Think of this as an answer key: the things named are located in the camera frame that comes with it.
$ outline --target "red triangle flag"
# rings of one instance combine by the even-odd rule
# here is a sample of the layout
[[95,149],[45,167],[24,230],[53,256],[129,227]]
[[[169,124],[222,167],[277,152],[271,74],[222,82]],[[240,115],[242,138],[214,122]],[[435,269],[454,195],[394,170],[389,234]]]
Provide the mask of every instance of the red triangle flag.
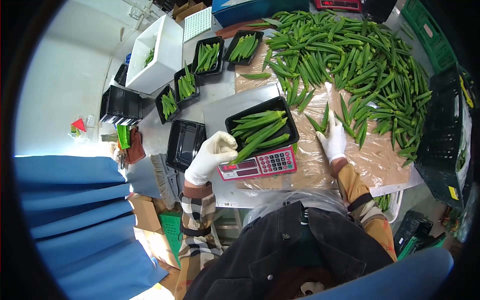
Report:
[[80,130],[82,130],[82,131],[84,131],[84,132],[87,132],[87,131],[85,130],[84,121],[83,121],[82,119],[78,119],[77,121],[73,122],[73,123],[70,124],[70,125],[73,125],[73,126],[75,126],[76,128],[78,128],[78,129],[80,129]]

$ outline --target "plaid sleeve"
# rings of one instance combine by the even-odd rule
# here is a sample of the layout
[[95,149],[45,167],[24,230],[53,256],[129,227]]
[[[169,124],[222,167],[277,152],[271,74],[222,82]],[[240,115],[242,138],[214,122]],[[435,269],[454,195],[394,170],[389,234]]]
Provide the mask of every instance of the plaid sleeve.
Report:
[[[348,203],[352,203],[358,197],[370,193],[368,186],[360,179],[360,174],[349,163],[341,166],[337,173],[337,183],[342,197]],[[370,200],[361,205],[353,211],[353,216],[362,223],[365,232],[374,238],[396,262],[392,228],[377,202]]]
[[[215,217],[215,196],[211,185],[204,189],[183,190],[181,206],[183,209],[181,221],[183,227],[189,230],[203,231],[208,229]],[[204,264],[218,258],[221,250],[215,245],[211,234],[188,236],[183,234],[179,251],[180,275],[175,289],[175,299],[183,299],[190,284],[203,269]]]

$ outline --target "blue curtain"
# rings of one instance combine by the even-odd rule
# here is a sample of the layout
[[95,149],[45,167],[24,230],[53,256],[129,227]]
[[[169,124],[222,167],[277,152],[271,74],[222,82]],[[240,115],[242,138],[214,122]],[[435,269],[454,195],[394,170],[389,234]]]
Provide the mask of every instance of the blue curtain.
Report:
[[32,237],[71,299],[130,299],[168,272],[150,259],[125,200],[129,184],[108,157],[15,158]]

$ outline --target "plastic sheet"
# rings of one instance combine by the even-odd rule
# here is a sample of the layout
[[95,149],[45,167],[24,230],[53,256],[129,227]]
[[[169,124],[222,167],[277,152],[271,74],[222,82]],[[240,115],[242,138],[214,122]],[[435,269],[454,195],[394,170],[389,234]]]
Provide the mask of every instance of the plastic sheet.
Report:
[[269,199],[266,203],[258,206],[247,213],[243,220],[243,226],[252,222],[260,216],[265,216],[283,206],[284,201],[294,203],[301,201],[304,207],[316,207],[328,212],[336,212],[344,216],[347,215],[347,207],[343,202],[340,193],[337,190],[314,191],[302,189],[287,193],[278,193]]
[[[269,35],[271,34],[265,34],[264,41]],[[263,72],[272,73],[270,78],[248,80],[240,76],[240,74],[262,73],[262,65],[267,51],[267,44],[262,42],[250,66],[236,66],[236,93],[241,93],[266,84],[276,83],[280,95],[286,97],[286,95],[283,94],[276,75],[268,66]],[[300,80],[298,94],[302,89],[303,82]],[[348,103],[351,94],[345,90],[342,90],[341,93],[345,102]],[[342,116],[340,93],[337,92],[334,85],[329,82],[326,82],[321,88],[316,87],[312,100],[302,114],[298,113],[296,107],[290,109],[300,135],[298,150],[295,155],[298,168],[296,172],[291,174],[274,175],[271,177],[238,180],[236,182],[237,188],[260,190],[333,188],[335,186],[334,179],[330,175],[328,160],[326,159],[322,146],[316,137],[315,130],[304,115],[308,114],[318,123],[321,123],[327,102],[329,103],[330,109],[333,109],[339,114],[339,116]],[[400,150],[398,143],[396,143],[395,151],[393,151],[390,132],[387,132],[384,135],[371,134],[375,127],[376,121],[369,121],[367,136],[360,151],[359,145],[356,144],[355,140],[347,134],[347,147],[345,149],[347,159],[355,166],[360,173],[361,178],[370,187],[380,187],[407,182],[410,176],[411,164],[408,167],[402,168],[406,159],[404,157],[399,157],[396,154],[396,152]]]

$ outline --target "white glove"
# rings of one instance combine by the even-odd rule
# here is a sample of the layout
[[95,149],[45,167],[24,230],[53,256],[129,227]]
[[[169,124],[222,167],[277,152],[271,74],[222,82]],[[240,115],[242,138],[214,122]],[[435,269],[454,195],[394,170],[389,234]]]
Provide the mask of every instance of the white glove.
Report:
[[197,156],[185,170],[185,180],[193,185],[206,184],[220,164],[237,158],[238,152],[235,149],[237,141],[233,136],[223,131],[216,132],[202,144]]
[[328,163],[331,164],[332,160],[345,157],[345,147],[347,146],[347,137],[343,130],[343,125],[340,120],[337,120],[333,114],[333,111],[328,112],[328,123],[330,124],[330,133],[326,138],[320,131],[317,131],[317,137],[322,143],[325,155],[328,158]]

